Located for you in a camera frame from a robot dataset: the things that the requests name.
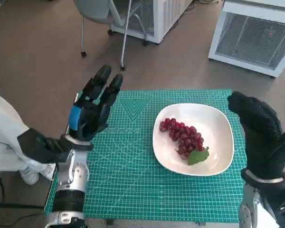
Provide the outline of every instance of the green cutting mat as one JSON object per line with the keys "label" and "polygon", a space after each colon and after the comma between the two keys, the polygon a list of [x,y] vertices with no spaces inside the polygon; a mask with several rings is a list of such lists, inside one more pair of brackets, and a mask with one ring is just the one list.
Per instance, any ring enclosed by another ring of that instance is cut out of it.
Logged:
{"label": "green cutting mat", "polygon": [[[86,217],[199,222],[238,222],[246,165],[238,116],[228,110],[230,90],[121,91],[109,128],[93,139]],[[221,110],[232,126],[235,155],[229,169],[212,177],[191,177],[162,167],[152,149],[157,114],[176,103],[199,103]],[[57,181],[50,190],[51,211]]]}

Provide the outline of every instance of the square white bowl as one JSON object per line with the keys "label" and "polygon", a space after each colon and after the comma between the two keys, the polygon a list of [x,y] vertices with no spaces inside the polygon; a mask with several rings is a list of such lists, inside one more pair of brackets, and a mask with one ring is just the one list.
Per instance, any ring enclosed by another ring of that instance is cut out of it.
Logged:
{"label": "square white bowl", "polygon": [[[178,143],[161,132],[159,125],[165,118],[176,118],[187,126],[196,127],[209,147],[209,157],[188,166],[176,152]],[[212,176],[224,172],[231,165],[234,153],[233,134],[227,117],[218,109],[203,104],[173,104],[160,111],[153,129],[153,150],[159,163],[170,171],[191,176]]]}

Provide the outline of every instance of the gray floor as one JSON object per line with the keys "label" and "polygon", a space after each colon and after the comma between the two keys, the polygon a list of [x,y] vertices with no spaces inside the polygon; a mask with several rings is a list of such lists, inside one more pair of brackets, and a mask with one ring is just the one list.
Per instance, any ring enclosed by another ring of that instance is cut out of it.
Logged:
{"label": "gray floor", "polygon": [[[285,129],[285,70],[277,79],[208,61],[208,51],[221,3],[197,5],[158,45],[142,46],[129,38],[122,89],[231,88],[273,106]],[[123,37],[108,37],[107,26],[86,24],[80,56],[81,18],[70,0],[10,0],[0,8],[0,89],[24,122],[59,137],[65,130],[74,95],[103,64],[119,71]],[[26,186],[18,173],[5,173],[7,200],[42,204],[49,182]],[[32,211],[1,210],[0,222],[12,222]],[[43,218],[27,219],[16,227],[42,227]],[[101,219],[90,221],[104,227]],[[127,221],[120,227],[193,227],[194,223]],[[226,227],[208,224],[208,227]]]}

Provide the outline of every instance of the vent grille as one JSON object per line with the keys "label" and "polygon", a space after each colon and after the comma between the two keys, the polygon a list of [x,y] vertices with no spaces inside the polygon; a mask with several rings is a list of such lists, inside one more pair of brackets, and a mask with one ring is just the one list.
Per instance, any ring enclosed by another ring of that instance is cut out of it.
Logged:
{"label": "vent grille", "polygon": [[[146,29],[147,34],[150,36],[154,36],[153,0],[142,1],[140,9],[138,9],[135,13],[137,13],[138,16],[141,18],[143,22],[142,24],[144,28]],[[142,30],[139,25],[138,20],[135,18],[130,18],[129,29],[135,30],[135,31]]]}
{"label": "vent grille", "polygon": [[274,70],[285,56],[285,23],[227,13],[216,54]]}
{"label": "vent grille", "polygon": [[180,15],[181,0],[166,0],[163,3],[163,34],[172,26]]}

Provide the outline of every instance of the chair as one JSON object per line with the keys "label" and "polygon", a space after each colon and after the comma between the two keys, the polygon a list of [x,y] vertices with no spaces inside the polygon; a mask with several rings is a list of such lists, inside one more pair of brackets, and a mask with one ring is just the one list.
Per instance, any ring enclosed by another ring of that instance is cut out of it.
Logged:
{"label": "chair", "polygon": [[[141,2],[134,2],[132,0],[74,0],[74,3],[82,15],[82,27],[81,27],[81,56],[85,57],[86,52],[84,51],[84,25],[85,19],[100,24],[116,24],[124,27],[124,38],[123,38],[123,49],[120,60],[120,70],[125,70],[124,65],[124,52],[125,44],[127,39],[127,31],[129,25],[129,18],[135,16],[138,19],[142,32],[144,34],[144,46],[147,45],[147,33],[143,27],[142,20],[135,13],[141,6]],[[108,34],[112,35],[113,32],[108,30]]]}

